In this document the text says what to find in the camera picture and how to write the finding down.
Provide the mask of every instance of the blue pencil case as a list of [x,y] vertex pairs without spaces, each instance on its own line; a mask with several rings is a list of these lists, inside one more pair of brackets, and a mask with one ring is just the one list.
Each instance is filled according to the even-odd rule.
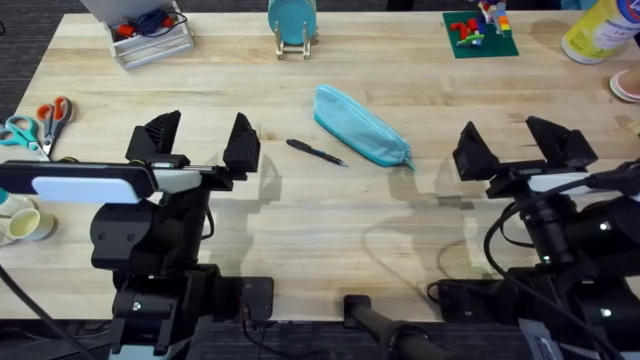
[[319,85],[313,111],[318,124],[367,159],[384,167],[407,164],[415,170],[407,141],[349,95]]

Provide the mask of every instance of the orange-handled scissors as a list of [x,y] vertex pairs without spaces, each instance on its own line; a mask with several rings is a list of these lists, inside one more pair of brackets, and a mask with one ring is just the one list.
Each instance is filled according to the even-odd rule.
[[60,135],[60,131],[71,119],[73,104],[66,96],[58,96],[52,104],[44,104],[38,108],[38,120],[44,123],[44,145],[42,149],[47,155],[51,154],[53,144]]

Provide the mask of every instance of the pen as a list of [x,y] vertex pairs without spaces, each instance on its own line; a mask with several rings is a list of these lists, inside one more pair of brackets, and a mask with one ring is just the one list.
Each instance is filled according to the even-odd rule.
[[303,143],[300,140],[296,140],[296,139],[289,139],[287,140],[287,144],[295,149],[298,149],[300,151],[304,151],[308,154],[311,155],[315,155],[321,159],[327,160],[328,162],[334,163],[336,165],[340,165],[340,166],[349,166],[347,165],[347,163],[345,163],[344,161],[333,157],[327,153],[325,153],[324,151],[320,151],[317,149],[312,148],[310,145],[307,145],[305,143]]

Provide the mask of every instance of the green lego baseplate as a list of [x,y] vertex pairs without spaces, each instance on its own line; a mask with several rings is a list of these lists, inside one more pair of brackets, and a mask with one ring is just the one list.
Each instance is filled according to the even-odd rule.
[[486,34],[480,46],[456,46],[460,41],[459,31],[450,31],[450,25],[457,22],[467,23],[467,20],[476,17],[476,11],[459,11],[442,13],[444,25],[453,55],[456,59],[466,59],[474,57],[498,57],[498,56],[518,56],[518,48],[511,36],[511,30],[505,31],[505,36],[496,33],[496,27],[493,24],[486,24]]

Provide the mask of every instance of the wooden table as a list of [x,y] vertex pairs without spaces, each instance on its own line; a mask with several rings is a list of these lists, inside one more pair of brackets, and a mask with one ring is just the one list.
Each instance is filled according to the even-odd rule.
[[[274,319],[339,320],[342,296],[359,293],[391,318],[437,320],[425,285],[489,276],[480,242],[505,206],[455,172],[451,152],[467,121],[503,160],[541,157],[523,123],[531,114],[581,129],[601,157],[592,170],[640,155],[631,130],[638,107],[606,87],[640,51],[629,46],[600,65],[574,63],[560,38],[579,17],[511,12],[519,57],[454,60],[440,13],[320,13],[311,60],[277,61],[265,14],[190,14],[194,50],[126,72],[90,15],[67,15],[18,113],[35,115],[41,103],[67,95],[78,112],[54,158],[125,162],[135,125],[179,109],[174,152],[214,164],[241,111],[262,142],[260,172],[212,195],[216,235],[203,242],[200,261],[219,264],[224,275],[272,276]],[[381,168],[318,126],[313,96],[323,83],[403,134],[417,171]],[[350,167],[295,151],[288,138]],[[55,235],[1,248],[0,263],[52,316],[110,318],[111,274],[90,264],[89,224],[99,205],[40,206],[58,217]],[[507,233],[528,239],[515,220]],[[535,260],[501,239],[494,249],[505,267]],[[34,317],[5,288],[0,304],[2,318]]]

